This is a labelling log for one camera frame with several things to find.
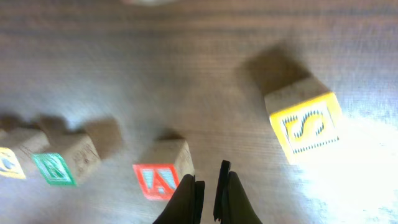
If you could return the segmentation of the red letter A block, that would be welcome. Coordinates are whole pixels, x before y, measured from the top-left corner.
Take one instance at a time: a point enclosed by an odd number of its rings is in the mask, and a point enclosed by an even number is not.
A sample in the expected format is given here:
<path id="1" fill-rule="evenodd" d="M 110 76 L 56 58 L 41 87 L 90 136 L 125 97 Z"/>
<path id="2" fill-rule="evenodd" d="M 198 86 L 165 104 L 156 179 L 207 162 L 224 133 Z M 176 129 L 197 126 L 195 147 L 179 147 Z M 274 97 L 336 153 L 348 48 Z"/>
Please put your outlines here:
<path id="1" fill-rule="evenodd" d="M 155 142 L 132 168 L 148 200 L 170 200 L 183 177 L 195 174 L 189 145 L 184 139 Z"/>

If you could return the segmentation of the green letter R block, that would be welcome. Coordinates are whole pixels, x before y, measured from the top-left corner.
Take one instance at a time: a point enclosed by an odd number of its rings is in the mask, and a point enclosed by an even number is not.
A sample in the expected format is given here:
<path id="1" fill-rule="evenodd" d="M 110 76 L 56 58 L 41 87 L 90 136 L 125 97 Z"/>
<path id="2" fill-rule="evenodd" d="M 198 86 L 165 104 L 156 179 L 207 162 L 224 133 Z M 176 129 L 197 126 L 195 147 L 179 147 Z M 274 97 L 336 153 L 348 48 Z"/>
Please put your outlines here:
<path id="1" fill-rule="evenodd" d="M 50 185 L 77 186 L 100 166 L 101 159 L 87 134 L 62 136 L 44 152 L 32 156 Z"/>

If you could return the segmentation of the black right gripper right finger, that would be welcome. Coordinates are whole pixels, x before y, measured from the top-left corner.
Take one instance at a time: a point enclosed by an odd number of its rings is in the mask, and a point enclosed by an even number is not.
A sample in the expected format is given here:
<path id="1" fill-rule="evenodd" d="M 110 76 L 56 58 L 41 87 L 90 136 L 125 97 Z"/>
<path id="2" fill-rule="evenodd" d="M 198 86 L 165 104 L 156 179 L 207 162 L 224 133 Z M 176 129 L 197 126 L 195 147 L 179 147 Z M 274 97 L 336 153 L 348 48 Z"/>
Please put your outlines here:
<path id="1" fill-rule="evenodd" d="M 262 224 L 238 174 L 230 169 L 230 161 L 222 160 L 213 207 L 214 221 L 220 224 Z"/>

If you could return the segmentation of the yellow letter C block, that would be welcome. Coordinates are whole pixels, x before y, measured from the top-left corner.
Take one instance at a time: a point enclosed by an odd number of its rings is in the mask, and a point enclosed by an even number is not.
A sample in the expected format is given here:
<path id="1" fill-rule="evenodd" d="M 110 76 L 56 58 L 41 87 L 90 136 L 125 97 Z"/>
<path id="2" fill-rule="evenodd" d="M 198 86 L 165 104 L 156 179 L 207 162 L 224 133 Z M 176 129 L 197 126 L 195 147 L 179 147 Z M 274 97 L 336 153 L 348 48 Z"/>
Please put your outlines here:
<path id="1" fill-rule="evenodd" d="M 50 146 L 39 129 L 16 128 L 1 138 L 1 178 L 26 179 L 37 169 L 32 159 Z"/>

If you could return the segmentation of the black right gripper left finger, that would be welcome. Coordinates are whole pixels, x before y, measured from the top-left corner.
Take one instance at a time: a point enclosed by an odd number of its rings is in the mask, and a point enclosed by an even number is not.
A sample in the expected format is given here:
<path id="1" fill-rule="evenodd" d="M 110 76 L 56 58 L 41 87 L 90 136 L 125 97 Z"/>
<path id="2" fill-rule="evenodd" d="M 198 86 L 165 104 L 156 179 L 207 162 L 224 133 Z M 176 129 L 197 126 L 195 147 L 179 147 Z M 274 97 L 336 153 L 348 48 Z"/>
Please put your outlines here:
<path id="1" fill-rule="evenodd" d="M 187 174 L 153 224 L 200 224 L 205 196 L 205 182 Z"/>

